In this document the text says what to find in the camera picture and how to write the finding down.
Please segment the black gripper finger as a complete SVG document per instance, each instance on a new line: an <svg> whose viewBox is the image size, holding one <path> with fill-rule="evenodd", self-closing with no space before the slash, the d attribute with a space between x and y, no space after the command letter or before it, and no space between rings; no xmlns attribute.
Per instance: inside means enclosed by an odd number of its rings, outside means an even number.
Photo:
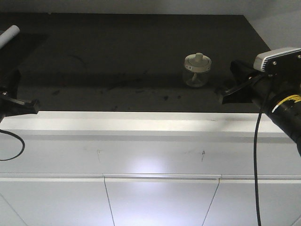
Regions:
<svg viewBox="0 0 301 226"><path fill-rule="evenodd" d="M38 100L23 101L10 97L0 98L0 115L3 117L37 114L40 110Z"/></svg>
<svg viewBox="0 0 301 226"><path fill-rule="evenodd" d="M17 99L18 86L21 74L18 69L0 75L0 93Z"/></svg>

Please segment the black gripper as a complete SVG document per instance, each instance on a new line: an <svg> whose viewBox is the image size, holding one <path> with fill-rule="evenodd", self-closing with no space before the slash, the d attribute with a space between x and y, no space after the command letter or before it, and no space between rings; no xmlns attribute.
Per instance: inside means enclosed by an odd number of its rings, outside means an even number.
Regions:
<svg viewBox="0 0 301 226"><path fill-rule="evenodd" d="M230 70L236 82L232 88L215 90L220 104L247 104L254 101L265 111L285 111L301 106L300 79L283 74L259 73L241 60L234 60Z"/></svg>

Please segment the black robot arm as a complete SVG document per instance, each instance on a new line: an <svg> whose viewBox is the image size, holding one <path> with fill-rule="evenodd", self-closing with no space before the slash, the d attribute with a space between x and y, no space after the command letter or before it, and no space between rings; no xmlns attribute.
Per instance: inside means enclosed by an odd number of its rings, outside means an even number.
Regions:
<svg viewBox="0 0 301 226"><path fill-rule="evenodd" d="M234 60L236 85L217 91L221 104L253 103L301 149L301 67L285 64L260 72Z"/></svg>

